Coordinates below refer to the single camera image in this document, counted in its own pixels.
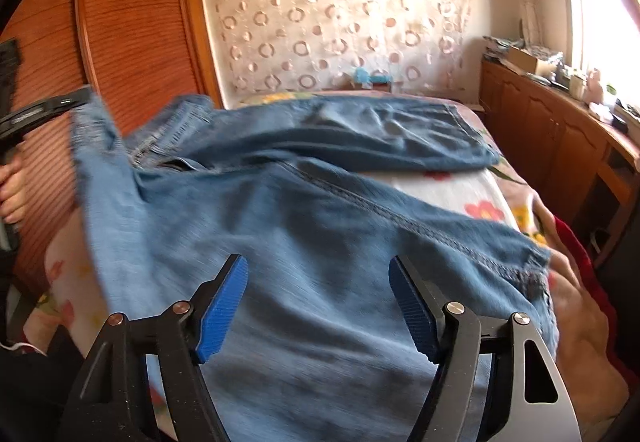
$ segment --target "red cloth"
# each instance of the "red cloth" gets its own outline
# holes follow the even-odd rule
[[[609,341],[607,342],[607,357],[609,361],[613,365],[613,367],[620,372],[620,375],[626,380],[626,383],[629,385],[629,389],[631,392],[638,386],[640,379],[638,375],[632,372],[629,368],[625,366],[625,364],[620,361],[618,355],[616,354],[614,347],[616,343],[616,337],[618,335],[618,315],[616,314],[615,308],[609,302],[609,297],[607,293],[604,292],[604,289],[600,286],[600,282],[596,278],[596,273],[593,269],[593,263],[591,263],[591,259],[587,254],[587,251],[584,250],[582,244],[575,237],[574,232],[569,228],[569,226],[564,223],[559,218],[556,218],[556,231],[558,231],[558,236],[560,240],[564,244],[564,246],[568,249],[571,255],[574,257],[575,263],[578,266],[578,270],[580,270],[580,276],[582,277],[582,283],[591,294],[591,297],[596,301],[600,310],[607,316],[609,320]]]

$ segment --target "window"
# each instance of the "window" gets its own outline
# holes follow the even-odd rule
[[[567,63],[597,68],[617,96],[640,108],[640,30],[622,0],[570,0]]]

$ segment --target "pink flower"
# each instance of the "pink flower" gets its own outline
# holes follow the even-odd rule
[[[477,204],[465,204],[466,214],[473,218],[492,220],[501,222],[504,220],[504,213],[488,200],[480,200]]]
[[[451,173],[447,173],[446,171],[425,171],[425,178],[433,178],[438,182],[442,182],[443,180],[449,180],[451,178]]]

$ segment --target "wooden wardrobe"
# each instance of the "wooden wardrobe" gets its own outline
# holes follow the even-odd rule
[[[123,134],[174,96],[208,94],[222,107],[202,0],[22,0],[0,40],[22,53],[13,108],[89,83]],[[44,253],[74,207],[65,115],[24,143],[28,212],[15,273],[22,290],[49,285]]]

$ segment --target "blue gripper pad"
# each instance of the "blue gripper pad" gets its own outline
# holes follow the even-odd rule
[[[202,317],[200,341],[195,349],[200,364],[222,348],[248,279],[249,265],[245,258],[239,256]]]
[[[436,325],[414,284],[396,258],[389,263],[389,284],[404,316],[415,347],[434,364],[440,352]]]

